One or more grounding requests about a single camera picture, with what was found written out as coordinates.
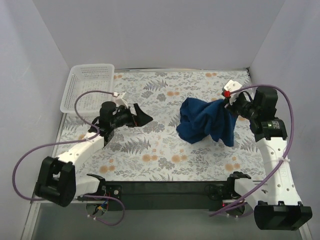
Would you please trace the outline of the blue t shirt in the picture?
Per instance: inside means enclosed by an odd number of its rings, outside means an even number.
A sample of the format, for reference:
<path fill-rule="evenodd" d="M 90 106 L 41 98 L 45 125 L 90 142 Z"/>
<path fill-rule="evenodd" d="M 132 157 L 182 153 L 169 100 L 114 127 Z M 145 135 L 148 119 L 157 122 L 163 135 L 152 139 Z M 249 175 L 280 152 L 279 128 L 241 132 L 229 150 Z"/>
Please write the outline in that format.
<path fill-rule="evenodd" d="M 179 137 L 195 144 L 207 136 L 222 141 L 225 146 L 234 146 L 234 130 L 238 115 L 225 108 L 223 99 L 205 102 L 188 97 L 180 107 L 180 123 L 176 127 Z"/>

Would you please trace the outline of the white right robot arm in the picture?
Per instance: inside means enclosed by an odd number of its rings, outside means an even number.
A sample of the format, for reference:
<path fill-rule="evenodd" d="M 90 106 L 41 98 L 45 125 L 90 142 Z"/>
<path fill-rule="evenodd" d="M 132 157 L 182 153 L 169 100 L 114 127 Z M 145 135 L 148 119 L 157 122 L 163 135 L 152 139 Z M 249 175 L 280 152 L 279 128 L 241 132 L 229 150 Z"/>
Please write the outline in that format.
<path fill-rule="evenodd" d="M 240 197 L 252 208 L 259 229 L 296 231 L 313 213 L 311 207 L 303 205 L 293 181 L 288 159 L 293 135 L 287 134 L 284 122 L 276 117 L 278 89 L 257 86 L 250 101 L 244 91 L 239 83 L 227 84 L 223 88 L 226 109 L 249 120 L 266 177 L 255 184 L 248 175 L 236 173 L 226 186 L 227 195 L 232 199 Z"/>

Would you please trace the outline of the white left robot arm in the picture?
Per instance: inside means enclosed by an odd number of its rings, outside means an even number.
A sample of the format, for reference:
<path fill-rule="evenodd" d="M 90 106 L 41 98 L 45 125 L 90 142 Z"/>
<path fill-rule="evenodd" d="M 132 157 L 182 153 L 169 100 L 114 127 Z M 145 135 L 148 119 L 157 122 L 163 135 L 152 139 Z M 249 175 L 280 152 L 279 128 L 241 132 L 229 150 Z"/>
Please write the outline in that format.
<path fill-rule="evenodd" d="M 104 102 L 99 116 L 92 121 L 82 142 L 55 158 L 48 156 L 42 161 L 35 195 L 62 207 L 68 206 L 76 198 L 92 196 L 95 200 L 103 199 L 107 193 L 105 179 L 96 174 L 79 178 L 76 177 L 76 171 L 111 141 L 115 129 L 123 126 L 143 127 L 153 121 L 138 104 L 133 106 L 135 113 L 131 113 L 127 106 L 117 106 L 112 101 Z"/>

